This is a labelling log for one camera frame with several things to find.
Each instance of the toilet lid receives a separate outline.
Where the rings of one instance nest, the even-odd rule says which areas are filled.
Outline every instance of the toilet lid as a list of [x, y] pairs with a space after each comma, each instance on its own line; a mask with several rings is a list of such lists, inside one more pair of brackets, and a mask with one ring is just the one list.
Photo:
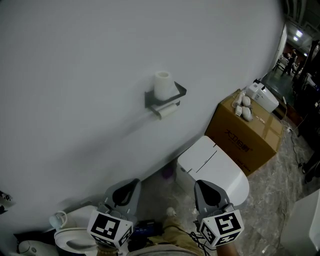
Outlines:
[[244, 172], [207, 136], [187, 149], [178, 158], [178, 164], [195, 181], [208, 181], [224, 189], [235, 206], [248, 197], [249, 182]]
[[55, 244], [70, 253], [86, 254], [97, 250], [94, 238], [84, 227], [65, 228], [54, 234]]

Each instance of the ceiling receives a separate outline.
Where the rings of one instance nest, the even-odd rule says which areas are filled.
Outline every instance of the ceiling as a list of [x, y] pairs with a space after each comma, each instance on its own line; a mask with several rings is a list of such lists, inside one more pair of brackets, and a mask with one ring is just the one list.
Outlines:
[[[300, 52], [308, 53], [312, 41], [320, 39], [320, 0], [282, 0], [282, 4], [288, 42]], [[302, 32], [301, 37], [296, 35], [297, 30]]]

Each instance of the cardboard box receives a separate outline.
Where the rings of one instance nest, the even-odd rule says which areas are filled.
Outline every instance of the cardboard box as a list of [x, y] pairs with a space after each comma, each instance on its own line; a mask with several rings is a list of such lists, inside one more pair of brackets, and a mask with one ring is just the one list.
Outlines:
[[236, 116], [231, 104], [239, 92], [237, 90], [219, 103], [205, 135], [248, 176], [277, 153], [283, 125], [253, 100], [252, 121]]

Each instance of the ceiling light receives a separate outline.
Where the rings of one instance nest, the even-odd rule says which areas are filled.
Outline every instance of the ceiling light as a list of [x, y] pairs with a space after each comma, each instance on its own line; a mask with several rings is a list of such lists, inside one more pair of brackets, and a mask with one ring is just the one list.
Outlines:
[[302, 32], [300, 30], [297, 30], [295, 34], [298, 38], [302, 36]]

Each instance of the metal toilet paper holder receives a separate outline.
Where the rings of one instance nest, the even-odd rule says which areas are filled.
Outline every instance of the metal toilet paper holder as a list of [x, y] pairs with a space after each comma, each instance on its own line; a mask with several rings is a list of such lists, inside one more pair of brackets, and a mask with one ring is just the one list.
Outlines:
[[[187, 93], [187, 89], [178, 84], [177, 82], [174, 82], [176, 88], [179, 91], [179, 94], [172, 96], [171, 98], [168, 98], [167, 100], [159, 100], [155, 97], [155, 90], [146, 91], [144, 92], [144, 107], [146, 109], [150, 109], [156, 116], [158, 116], [160, 119], [162, 118], [159, 111], [157, 111], [153, 105], [156, 105], [158, 107], [164, 106], [170, 102], [175, 101], [176, 99], [181, 98], [182, 96], [185, 96]], [[177, 106], [180, 105], [180, 100], [175, 103]]]

